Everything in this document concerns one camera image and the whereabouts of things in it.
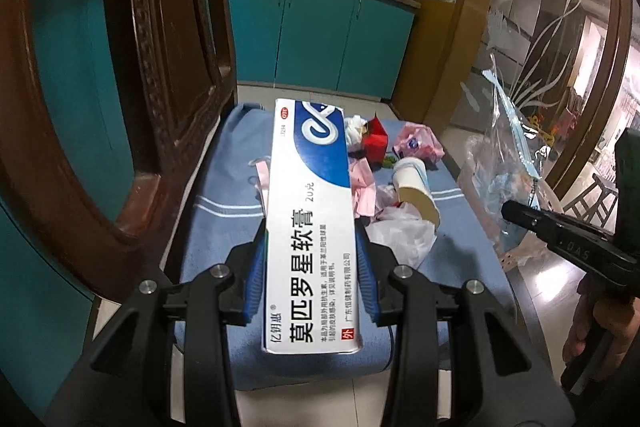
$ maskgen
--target wooden chair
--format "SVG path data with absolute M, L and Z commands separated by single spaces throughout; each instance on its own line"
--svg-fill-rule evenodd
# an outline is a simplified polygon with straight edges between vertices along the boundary
M 0 196 L 42 251 L 121 301 L 159 269 L 206 140 L 236 102 L 235 58 L 227 0 L 104 0 L 104 10 L 135 171 L 123 210 L 104 216 L 63 152 L 29 0 L 0 0 Z

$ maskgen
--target white swirl logo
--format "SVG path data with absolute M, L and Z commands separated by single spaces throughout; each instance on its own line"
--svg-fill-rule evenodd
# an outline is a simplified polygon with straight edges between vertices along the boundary
M 335 110 L 335 107 L 333 105 L 328 105 L 322 111 L 318 111 L 309 102 L 303 102 L 302 107 L 309 111 L 313 117 L 307 118 L 302 123 L 302 136 L 309 140 L 309 142 L 317 145 L 331 145 L 335 142 L 338 137 L 338 129 L 332 122 L 327 120 L 327 117 Z M 328 134 L 326 136 L 319 137 L 313 134 L 311 130 L 316 131 L 316 133 L 323 134 L 328 130 Z

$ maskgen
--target hand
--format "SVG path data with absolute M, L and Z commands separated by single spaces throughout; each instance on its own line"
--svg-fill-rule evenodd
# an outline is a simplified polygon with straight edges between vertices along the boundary
M 640 299 L 622 302 L 619 299 L 603 295 L 602 288 L 594 280 L 585 276 L 578 284 L 580 300 L 575 307 L 574 323 L 562 348 L 562 359 L 568 363 L 584 351 L 587 333 L 592 320 L 614 337 L 602 365 L 594 375 L 595 380 L 610 377 L 620 366 L 631 345 L 638 327 L 640 327 Z

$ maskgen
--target stool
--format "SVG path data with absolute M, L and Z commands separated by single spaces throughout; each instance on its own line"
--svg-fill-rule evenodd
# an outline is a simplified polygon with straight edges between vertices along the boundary
M 616 188 L 616 184 L 614 182 L 610 182 L 597 172 L 594 172 L 593 175 L 593 184 L 589 187 L 585 188 L 576 198 L 567 204 L 563 210 L 567 212 L 568 210 L 574 211 L 575 217 L 578 219 L 585 221 L 586 223 L 591 223 L 595 216 L 598 216 L 600 220 L 600 226 L 604 227 L 606 222 L 609 220 L 609 216 L 613 212 L 613 207 L 616 206 L 618 202 L 618 189 Z M 600 188 L 600 196 L 597 201 L 589 206 L 585 201 L 585 197 L 589 194 L 594 188 Z M 613 194 L 613 202 L 610 206 L 604 203 L 604 200 Z M 578 208 L 578 203 L 580 203 L 583 207 L 582 210 Z

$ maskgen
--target crumpled pink package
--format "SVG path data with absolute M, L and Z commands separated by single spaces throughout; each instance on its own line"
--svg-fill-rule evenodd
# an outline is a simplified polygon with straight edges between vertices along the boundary
M 349 165 L 353 217 L 373 216 L 376 213 L 376 181 L 366 158 Z
M 436 163 L 444 156 L 442 145 L 433 131 L 421 123 L 407 122 L 394 143 L 394 152 L 400 158 L 415 156 Z

